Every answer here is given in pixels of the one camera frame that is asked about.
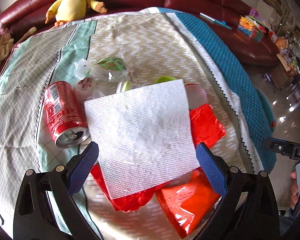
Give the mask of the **person's right hand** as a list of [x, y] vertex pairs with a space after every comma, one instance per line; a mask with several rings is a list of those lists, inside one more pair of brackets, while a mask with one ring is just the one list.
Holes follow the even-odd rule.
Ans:
[[292, 186], [291, 186], [291, 198], [290, 198], [290, 208], [294, 209], [295, 205], [297, 204], [298, 200], [299, 200], [299, 194], [298, 194], [298, 185], [296, 183], [296, 179], [297, 179], [297, 175], [296, 175], [296, 172], [293, 171], [291, 174], [290, 174], [290, 177], [292, 178], [293, 180], [293, 183], [292, 183]]

